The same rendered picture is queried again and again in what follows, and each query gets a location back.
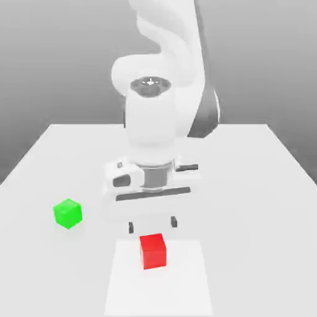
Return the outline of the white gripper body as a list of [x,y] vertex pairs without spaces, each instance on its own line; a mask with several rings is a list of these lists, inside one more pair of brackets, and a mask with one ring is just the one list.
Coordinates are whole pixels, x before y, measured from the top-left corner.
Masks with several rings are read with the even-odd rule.
[[102,196],[100,215],[114,220],[132,221],[136,217],[154,214],[178,214],[195,204],[201,191],[201,177],[181,177],[154,193],[106,193]]

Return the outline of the small red cube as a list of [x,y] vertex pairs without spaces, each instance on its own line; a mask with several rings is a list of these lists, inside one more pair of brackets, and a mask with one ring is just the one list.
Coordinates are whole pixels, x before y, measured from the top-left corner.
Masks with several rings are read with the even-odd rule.
[[167,247],[161,233],[139,237],[144,270],[167,265]]

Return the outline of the small green cube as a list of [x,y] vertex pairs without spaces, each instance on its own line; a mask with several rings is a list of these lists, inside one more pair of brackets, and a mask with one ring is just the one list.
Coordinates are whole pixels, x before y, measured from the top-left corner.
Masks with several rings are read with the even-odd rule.
[[66,199],[53,207],[57,224],[70,229],[82,221],[82,208],[78,202]]

